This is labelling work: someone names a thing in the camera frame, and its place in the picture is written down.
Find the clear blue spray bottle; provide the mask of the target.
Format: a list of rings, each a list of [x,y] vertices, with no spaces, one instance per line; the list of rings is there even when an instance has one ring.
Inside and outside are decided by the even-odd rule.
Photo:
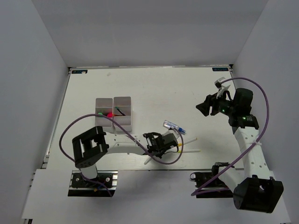
[[[165,120],[163,122],[163,126],[165,128],[168,128],[168,129],[177,129],[181,134],[185,134],[186,133],[186,130],[184,130],[183,128],[181,128],[180,126],[168,121],[168,120]]]

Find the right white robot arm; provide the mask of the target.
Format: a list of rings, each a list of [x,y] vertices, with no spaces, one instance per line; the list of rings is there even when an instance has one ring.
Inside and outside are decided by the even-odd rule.
[[[221,91],[207,95],[196,108],[204,116],[222,113],[228,116],[233,135],[240,148],[240,156],[232,163],[216,163],[211,178],[193,192],[194,196],[205,193],[203,188],[213,183],[226,185],[233,193],[238,210],[272,213],[284,191],[283,183],[274,179],[261,147],[259,124],[251,112],[253,92],[248,89],[235,90],[233,99]]]

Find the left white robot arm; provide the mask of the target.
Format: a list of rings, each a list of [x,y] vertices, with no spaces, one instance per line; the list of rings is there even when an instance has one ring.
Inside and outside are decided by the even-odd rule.
[[[83,173],[83,181],[88,186],[98,183],[96,163],[107,154],[136,154],[162,156],[170,149],[178,148],[176,130],[170,129],[164,134],[151,132],[133,136],[112,134],[103,131],[101,126],[93,127],[72,140],[75,167]]]

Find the right white organizer bin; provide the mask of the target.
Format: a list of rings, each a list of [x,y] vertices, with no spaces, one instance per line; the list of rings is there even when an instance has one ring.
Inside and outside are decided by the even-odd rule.
[[[130,96],[114,97],[114,120],[126,131],[132,131],[132,104]]]

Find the white organizer bin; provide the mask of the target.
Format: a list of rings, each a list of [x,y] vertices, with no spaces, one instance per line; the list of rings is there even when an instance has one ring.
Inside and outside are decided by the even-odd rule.
[[[112,98],[96,98],[95,100],[95,113],[98,114],[99,112],[103,113],[106,117],[108,113],[113,112],[113,99]],[[96,117],[95,118],[95,125],[101,126],[104,132],[113,133],[114,126],[112,121],[103,118],[103,117]]]
[[[132,131],[132,104],[130,96],[114,97],[114,120],[126,131]]]

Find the left white organizer bin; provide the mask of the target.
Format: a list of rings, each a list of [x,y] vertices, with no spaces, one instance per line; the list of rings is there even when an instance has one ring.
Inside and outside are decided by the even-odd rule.
[[[113,99],[112,98],[96,98],[95,100],[95,113],[98,114],[99,112],[103,113],[106,117],[108,113],[113,112]],[[112,121],[103,118],[103,117],[96,117],[95,118],[95,125],[101,126],[104,132],[113,133],[114,126]]]

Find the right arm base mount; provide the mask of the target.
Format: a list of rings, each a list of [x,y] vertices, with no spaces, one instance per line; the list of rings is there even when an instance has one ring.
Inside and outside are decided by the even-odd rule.
[[[193,172],[190,174],[190,180],[195,182],[195,188],[199,188],[202,184],[212,179],[216,174],[218,174],[220,168],[227,167],[228,162],[216,162],[209,172]],[[208,184],[206,187],[200,190],[210,191],[204,194],[196,195],[196,198],[232,198],[233,193],[231,190],[221,190],[222,188],[227,188],[226,184],[219,180],[218,178]]]

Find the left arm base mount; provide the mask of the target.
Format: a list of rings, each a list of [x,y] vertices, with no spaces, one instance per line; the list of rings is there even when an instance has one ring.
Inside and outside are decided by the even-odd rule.
[[[112,197],[116,191],[117,171],[98,171],[98,176],[86,180],[79,171],[73,171],[68,189],[69,197]]]

